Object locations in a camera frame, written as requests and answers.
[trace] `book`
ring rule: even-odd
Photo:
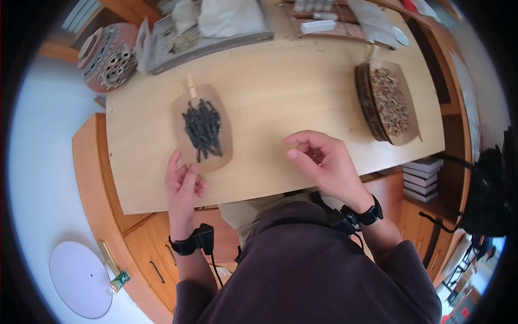
[[[409,167],[403,167],[403,172],[404,173],[408,173],[408,174],[411,174],[411,175],[414,175],[414,176],[418,176],[420,178],[423,178],[423,179],[430,179],[432,177],[432,175],[434,174],[437,174],[439,172],[439,170],[441,170],[441,168],[437,168],[435,170],[432,170],[431,172],[424,172],[424,171],[419,171],[419,170],[414,170],[414,169],[411,169]]]
[[[428,187],[421,187],[408,181],[403,181],[403,187],[415,191],[420,194],[427,194],[434,191],[437,188],[437,182],[429,185]]]
[[[429,192],[426,195],[422,195],[422,194],[420,194],[418,192],[412,191],[412,190],[407,189],[407,188],[403,188],[403,194],[405,194],[405,195],[407,195],[409,197],[412,197],[412,198],[414,198],[416,200],[419,200],[420,202],[423,202],[423,203],[427,203],[427,202],[429,202],[430,200],[432,200],[433,198],[435,198],[435,197],[437,197],[439,195],[437,190]]]
[[[401,166],[430,173],[430,171],[442,167],[442,159],[428,157],[428,158],[408,162],[408,163],[402,164]]]
[[[423,179],[420,177],[413,176],[408,173],[403,173],[403,180],[411,182],[421,187],[428,187],[429,185],[435,183],[437,181],[437,174],[431,176],[431,178]]]

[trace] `wooden table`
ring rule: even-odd
[[[275,40],[218,52],[157,76],[135,75],[108,94],[110,163],[125,214],[166,210],[163,182],[177,143],[171,102],[187,91],[186,75],[211,83],[228,111],[234,158],[205,175],[210,184],[197,206],[240,201],[312,186],[285,158],[283,138],[313,129],[343,139],[359,174],[444,150],[434,84],[412,33],[397,12],[388,19],[407,35],[409,47],[381,49],[378,58],[401,65],[410,87],[422,141],[395,147],[377,142],[361,113],[353,68],[365,45],[333,38],[295,40],[282,8],[269,5]]]

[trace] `white round lid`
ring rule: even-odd
[[[95,319],[110,309],[110,277],[99,258],[77,242],[59,244],[50,256],[50,277],[63,302],[79,316]]]
[[[408,44],[410,44],[410,42],[408,41],[408,37],[401,29],[399,29],[396,26],[392,26],[392,30],[394,31],[394,34],[396,35],[396,39],[398,42],[405,46],[408,46]]]

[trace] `small bottle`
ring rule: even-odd
[[[110,281],[110,292],[116,294],[121,290],[122,286],[130,280],[130,274],[124,270],[112,281]]]
[[[315,7],[315,0],[306,0],[306,9],[305,12],[312,12]]]
[[[335,2],[335,0],[327,0],[324,4],[324,11],[330,12],[331,9],[333,8],[334,2]]]
[[[306,0],[296,0],[293,10],[296,12],[303,12],[306,9]]]
[[[315,11],[322,11],[324,9],[324,3],[326,0],[316,0],[315,1]]]
[[[336,13],[332,13],[332,12],[314,12],[313,19],[337,21],[338,15]]]

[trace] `black wristband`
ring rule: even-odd
[[[363,225],[371,225],[372,223],[377,221],[378,218],[383,219],[383,212],[381,210],[380,203],[378,202],[376,197],[374,197],[374,195],[372,195],[372,198],[374,198],[374,206],[369,208],[369,210],[364,212],[363,214],[355,213],[355,217]]]

